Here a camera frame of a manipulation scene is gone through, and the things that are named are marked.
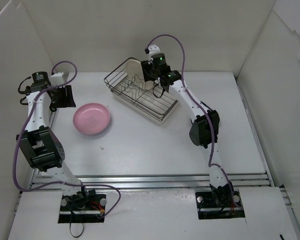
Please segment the pink plate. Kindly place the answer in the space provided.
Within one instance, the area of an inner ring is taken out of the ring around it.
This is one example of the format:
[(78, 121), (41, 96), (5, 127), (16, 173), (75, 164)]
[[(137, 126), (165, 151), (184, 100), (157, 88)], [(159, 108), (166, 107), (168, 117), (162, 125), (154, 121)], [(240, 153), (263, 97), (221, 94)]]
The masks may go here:
[(110, 111), (100, 103), (82, 105), (72, 118), (74, 128), (84, 135), (98, 135), (109, 126), (110, 122)]

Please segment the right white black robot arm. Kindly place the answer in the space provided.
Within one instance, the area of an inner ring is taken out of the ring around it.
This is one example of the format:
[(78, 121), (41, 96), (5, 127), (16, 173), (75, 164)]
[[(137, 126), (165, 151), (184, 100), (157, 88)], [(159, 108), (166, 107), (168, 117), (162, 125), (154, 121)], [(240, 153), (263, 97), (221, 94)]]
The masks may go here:
[(150, 54), (141, 62), (144, 80), (158, 81), (158, 85), (177, 99), (188, 113), (192, 126), (189, 130), (191, 142), (201, 147), (207, 161), (211, 200), (217, 206), (225, 206), (231, 201), (233, 186), (222, 167), (217, 142), (220, 116), (195, 97), (186, 85), (183, 75), (171, 70), (164, 53)]

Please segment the black wire dish rack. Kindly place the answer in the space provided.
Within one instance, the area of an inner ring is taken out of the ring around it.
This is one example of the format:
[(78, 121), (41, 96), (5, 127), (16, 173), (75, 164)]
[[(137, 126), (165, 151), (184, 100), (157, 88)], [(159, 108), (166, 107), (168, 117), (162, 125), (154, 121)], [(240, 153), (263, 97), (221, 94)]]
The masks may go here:
[(104, 83), (118, 100), (148, 119), (159, 124), (163, 123), (176, 109), (178, 101), (167, 92), (162, 94), (162, 88), (155, 87), (154, 84), (150, 90), (142, 90), (139, 86), (134, 85), (128, 78), (125, 69), (129, 59), (138, 60), (129, 57), (123, 61), (104, 78)]

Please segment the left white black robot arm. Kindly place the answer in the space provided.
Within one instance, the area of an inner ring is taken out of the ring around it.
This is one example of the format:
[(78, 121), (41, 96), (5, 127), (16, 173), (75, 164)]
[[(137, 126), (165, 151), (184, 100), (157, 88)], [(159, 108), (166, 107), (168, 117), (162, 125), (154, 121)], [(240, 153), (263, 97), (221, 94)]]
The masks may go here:
[(72, 199), (79, 210), (86, 209), (90, 197), (82, 182), (73, 175), (65, 163), (65, 150), (50, 127), (50, 116), (58, 108), (76, 106), (72, 87), (64, 85), (67, 76), (64, 72), (52, 73), (39, 71), (30, 76), (33, 83), (25, 89), (18, 88), (24, 95), (21, 104), (28, 106), (29, 122), (21, 136), (19, 149), (29, 166), (52, 178), (61, 185), (63, 197)]

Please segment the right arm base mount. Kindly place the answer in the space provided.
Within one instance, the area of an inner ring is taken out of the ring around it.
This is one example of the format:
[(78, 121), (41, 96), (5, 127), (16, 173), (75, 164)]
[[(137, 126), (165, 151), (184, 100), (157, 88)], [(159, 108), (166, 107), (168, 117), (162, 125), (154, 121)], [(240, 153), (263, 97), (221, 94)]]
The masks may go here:
[(197, 215), (199, 220), (219, 220), (245, 218), (240, 193), (234, 192), (235, 203), (230, 199), (218, 205), (210, 191), (195, 192)]

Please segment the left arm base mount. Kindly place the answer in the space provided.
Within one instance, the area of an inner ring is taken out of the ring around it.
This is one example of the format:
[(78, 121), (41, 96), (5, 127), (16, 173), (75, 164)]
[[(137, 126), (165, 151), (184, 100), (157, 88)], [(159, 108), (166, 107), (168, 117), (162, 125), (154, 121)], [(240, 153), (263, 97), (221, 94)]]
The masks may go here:
[(89, 193), (88, 200), (79, 206), (71, 206), (63, 197), (59, 208), (59, 224), (103, 223), (107, 197), (103, 193)]

